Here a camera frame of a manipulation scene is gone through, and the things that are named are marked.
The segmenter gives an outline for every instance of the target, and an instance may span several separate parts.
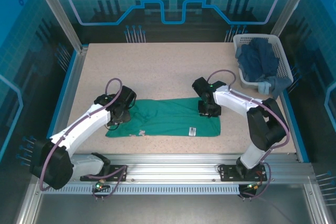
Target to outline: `speckled tabletop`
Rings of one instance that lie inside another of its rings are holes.
[[[199,77],[207,78],[218,69],[237,74],[233,88],[249,96],[266,99],[256,90],[240,86],[233,43],[147,43],[90,44],[80,76],[69,123],[83,115],[94,99],[103,94],[113,77],[122,80],[137,94],[137,99],[176,99],[196,97],[191,85]],[[218,73],[212,81],[230,83],[229,73]],[[109,93],[116,92],[112,83]],[[243,153],[251,143],[247,121],[228,108],[222,108],[221,134],[217,137],[131,136],[105,137],[101,127],[77,150],[77,153],[153,154],[153,153]],[[293,153],[294,144],[275,152]]]

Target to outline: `robotic arm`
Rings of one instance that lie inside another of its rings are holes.
[[[221,106],[225,106],[247,118],[252,143],[237,160],[236,172],[241,179],[248,179],[271,148],[286,136],[278,120],[261,107],[264,105],[273,111],[287,127],[277,102],[272,98],[262,101],[248,97],[221,81],[209,84],[203,77],[195,80],[192,87],[202,98],[198,103],[201,116],[219,116]]]
[[[92,153],[85,158],[78,158],[73,157],[73,154],[100,127],[106,124],[111,126],[130,121],[128,110],[133,106],[131,104],[134,104],[137,95],[130,88],[122,86],[120,95],[115,102],[104,109],[103,107],[109,104],[115,96],[115,94],[103,94],[97,97],[94,104],[84,115],[63,131],[50,137],[51,141],[36,141],[31,157],[30,172],[37,177],[41,176],[48,154],[59,139],[64,137],[49,160],[45,170],[44,182],[54,189],[60,189],[75,177],[90,174],[101,176],[109,174],[110,161],[104,156]]]

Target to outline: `white laundry basket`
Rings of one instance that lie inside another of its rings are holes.
[[[286,58],[285,51],[283,50],[280,39],[275,35],[269,34],[237,34],[233,37],[233,44],[235,46],[235,52],[237,48],[241,47],[242,44],[249,44],[253,38],[264,38],[267,39],[269,43],[272,44],[272,48],[275,54],[275,57],[279,58],[279,67],[277,77],[284,78],[288,77],[293,83],[293,75],[290,71],[290,67]],[[239,69],[240,80],[243,88],[252,88],[258,89],[257,82],[248,82],[244,80],[243,73]]]

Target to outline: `blue clothing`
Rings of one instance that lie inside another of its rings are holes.
[[[254,38],[249,45],[237,48],[236,58],[245,81],[258,82],[258,92],[272,92],[276,99],[281,92],[291,85],[288,77],[277,77],[279,59],[275,57],[272,44],[266,39]]]

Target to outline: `clothing label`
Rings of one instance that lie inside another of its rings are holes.
[[[196,136],[196,128],[189,128],[189,136]]]

